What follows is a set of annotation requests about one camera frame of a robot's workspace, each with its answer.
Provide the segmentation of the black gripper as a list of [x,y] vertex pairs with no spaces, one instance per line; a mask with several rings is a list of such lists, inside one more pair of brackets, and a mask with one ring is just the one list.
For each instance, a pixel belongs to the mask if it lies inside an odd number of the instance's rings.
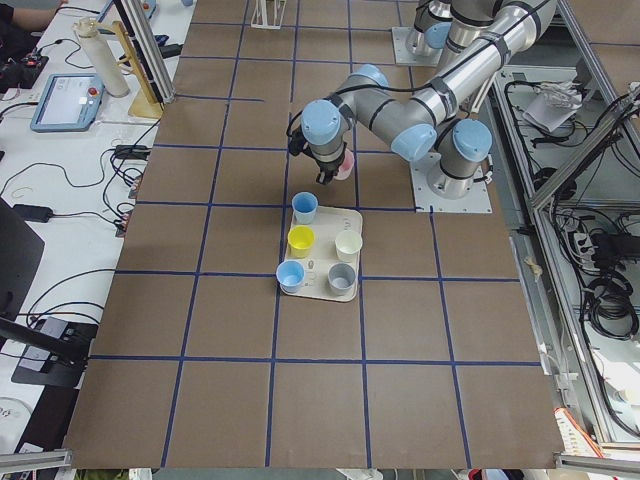
[[305,148],[305,154],[314,159],[319,173],[316,182],[321,185],[328,185],[337,175],[346,157],[346,145],[343,144],[331,154],[320,154],[315,152],[310,146]]

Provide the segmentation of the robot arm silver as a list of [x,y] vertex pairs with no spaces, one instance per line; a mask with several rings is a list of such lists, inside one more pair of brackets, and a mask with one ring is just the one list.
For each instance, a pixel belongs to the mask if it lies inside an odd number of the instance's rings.
[[488,85],[511,57],[530,48],[555,14],[553,1],[453,1],[450,28],[435,75],[402,103],[374,65],[352,72],[337,90],[301,112],[287,129],[288,151],[319,167],[317,182],[336,178],[346,156],[344,134],[361,123],[407,161],[422,159],[436,142],[437,127]]
[[420,0],[413,29],[406,40],[407,49],[418,57],[439,53],[445,46],[451,22],[450,0]]

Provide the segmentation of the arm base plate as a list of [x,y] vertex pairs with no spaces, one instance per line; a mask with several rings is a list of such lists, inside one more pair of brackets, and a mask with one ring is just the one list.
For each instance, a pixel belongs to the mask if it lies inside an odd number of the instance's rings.
[[435,67],[443,52],[449,23],[438,23],[425,32],[413,27],[393,27],[391,37],[395,63],[401,66]]
[[441,169],[441,155],[428,153],[410,164],[415,209],[422,213],[491,214],[489,181],[480,163],[474,175],[454,179]]

